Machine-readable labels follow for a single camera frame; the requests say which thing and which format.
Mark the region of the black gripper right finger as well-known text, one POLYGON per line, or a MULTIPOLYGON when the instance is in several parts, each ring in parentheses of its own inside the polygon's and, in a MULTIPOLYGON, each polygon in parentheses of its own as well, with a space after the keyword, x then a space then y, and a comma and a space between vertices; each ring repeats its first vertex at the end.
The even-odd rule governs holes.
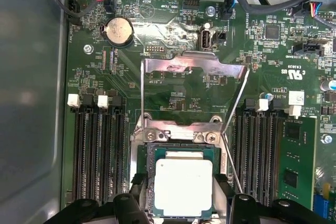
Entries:
POLYGON ((225 223, 328 223, 293 200, 276 199, 267 207, 250 195, 235 193, 224 174, 214 175, 214 206, 225 223))

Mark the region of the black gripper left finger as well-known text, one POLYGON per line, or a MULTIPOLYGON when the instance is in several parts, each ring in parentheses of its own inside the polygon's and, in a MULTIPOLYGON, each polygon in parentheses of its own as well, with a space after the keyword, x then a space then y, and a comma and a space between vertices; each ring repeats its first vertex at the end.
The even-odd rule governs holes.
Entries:
POLYGON ((147 174, 135 174, 128 193, 118 194, 99 205, 93 199, 78 199, 46 220, 46 223, 149 223, 140 198, 147 174))

